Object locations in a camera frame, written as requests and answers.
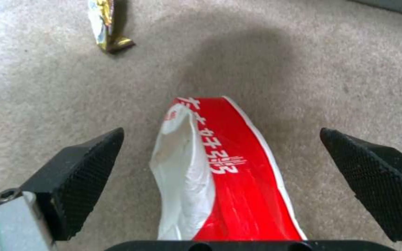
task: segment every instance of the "snack wrapper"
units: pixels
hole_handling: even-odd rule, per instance
[[[103,51],[115,52],[134,45],[133,40],[115,32],[115,0],[88,0],[88,8],[96,43]]]
[[[150,161],[161,240],[306,240],[276,161],[228,97],[177,98]]]

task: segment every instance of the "beige carpet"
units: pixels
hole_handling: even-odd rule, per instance
[[[0,190],[59,149],[115,127],[126,138],[83,230],[61,250],[155,239],[147,162],[176,96],[233,98],[272,148],[310,239],[391,243],[319,140],[331,127],[402,151],[402,15],[338,0],[131,0],[116,57],[85,0],[0,0]]]

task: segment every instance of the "gold foil wrapper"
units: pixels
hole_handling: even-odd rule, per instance
[[[115,0],[88,0],[88,17],[96,43],[105,52],[115,52],[134,45],[133,40],[126,38],[115,29]]]

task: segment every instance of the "trash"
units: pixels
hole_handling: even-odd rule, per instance
[[[160,240],[305,240],[275,159],[228,97],[177,98],[150,161]]]
[[[115,0],[88,0],[88,17],[96,43],[105,52],[118,50],[134,45],[133,40],[117,34],[120,24],[115,24]]]

